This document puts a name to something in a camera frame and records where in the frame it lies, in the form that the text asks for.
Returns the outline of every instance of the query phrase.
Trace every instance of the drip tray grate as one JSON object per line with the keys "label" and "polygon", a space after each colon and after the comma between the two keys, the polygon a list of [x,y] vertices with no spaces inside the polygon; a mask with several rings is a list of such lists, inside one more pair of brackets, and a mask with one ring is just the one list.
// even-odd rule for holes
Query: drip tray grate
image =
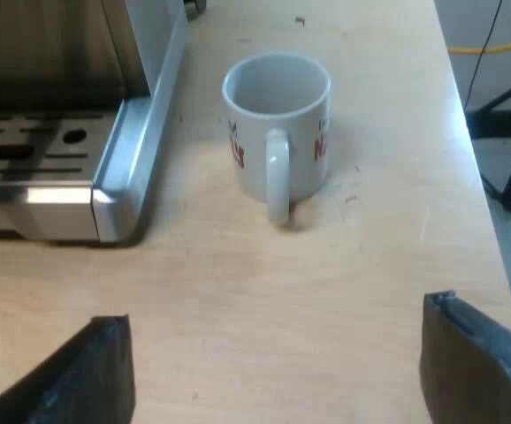
{"label": "drip tray grate", "polygon": [[92,181],[117,113],[0,113],[0,183]]}

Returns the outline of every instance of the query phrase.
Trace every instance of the white mug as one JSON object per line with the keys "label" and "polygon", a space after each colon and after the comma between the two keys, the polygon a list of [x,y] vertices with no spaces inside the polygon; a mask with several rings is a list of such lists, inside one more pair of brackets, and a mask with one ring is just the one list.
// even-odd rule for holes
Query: white mug
{"label": "white mug", "polygon": [[328,171],[331,80],[316,60],[272,52],[235,64],[222,96],[242,190],[267,201],[273,223],[314,194]]}

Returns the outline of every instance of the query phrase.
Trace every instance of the mug rim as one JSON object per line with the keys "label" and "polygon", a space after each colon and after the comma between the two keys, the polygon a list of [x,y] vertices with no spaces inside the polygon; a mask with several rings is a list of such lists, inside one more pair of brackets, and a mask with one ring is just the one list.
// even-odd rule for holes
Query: mug rim
{"label": "mug rim", "polygon": [[[228,91],[226,90],[226,87],[228,86],[228,81],[232,77],[232,75],[238,70],[238,68],[242,67],[245,64],[248,64],[249,62],[254,62],[258,59],[264,58],[264,57],[275,57],[275,56],[281,56],[281,57],[298,57],[299,59],[306,60],[307,62],[310,62],[312,65],[314,65],[326,78],[326,88],[324,89],[323,93],[318,96],[318,98],[313,101],[312,103],[297,109],[292,110],[290,112],[282,112],[282,113],[260,113],[260,112],[254,112],[252,110],[248,110],[245,108],[242,108],[239,104],[237,104],[235,101],[233,101],[230,96],[228,95]],[[255,117],[255,118],[289,118],[289,117],[297,117],[299,115],[302,115],[309,110],[313,110],[318,104],[324,101],[324,99],[328,96],[330,93],[331,88],[331,78],[328,71],[326,71],[326,68],[318,62],[316,59],[313,59],[312,57],[308,57],[306,55],[292,52],[292,51],[272,51],[263,53],[261,55],[254,55],[250,57],[246,57],[236,64],[232,66],[226,73],[226,76],[224,78],[224,82],[222,83],[222,96],[224,97],[224,100],[226,103],[230,105],[231,108],[235,109],[241,114],[248,115],[249,117]]]}

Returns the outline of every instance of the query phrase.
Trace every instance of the drip tray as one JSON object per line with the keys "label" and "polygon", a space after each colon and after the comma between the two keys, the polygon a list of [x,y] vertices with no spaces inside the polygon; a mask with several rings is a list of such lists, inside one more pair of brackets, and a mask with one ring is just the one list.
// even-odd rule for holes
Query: drip tray
{"label": "drip tray", "polygon": [[170,95],[135,97],[117,109],[0,114],[0,231],[44,240],[130,238]]}
{"label": "drip tray", "polygon": [[0,114],[0,186],[90,186],[117,113]]}

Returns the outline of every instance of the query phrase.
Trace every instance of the white wall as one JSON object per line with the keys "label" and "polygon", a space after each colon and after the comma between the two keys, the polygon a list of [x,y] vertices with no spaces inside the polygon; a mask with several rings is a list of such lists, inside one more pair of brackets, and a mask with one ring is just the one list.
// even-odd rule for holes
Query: white wall
{"label": "white wall", "polygon": [[[447,45],[482,47],[499,0],[435,0]],[[511,0],[503,0],[489,46],[511,42]],[[456,85],[464,102],[477,56],[450,55]],[[469,101],[469,110],[511,87],[511,51],[484,55]],[[503,109],[511,109],[511,101]]]}

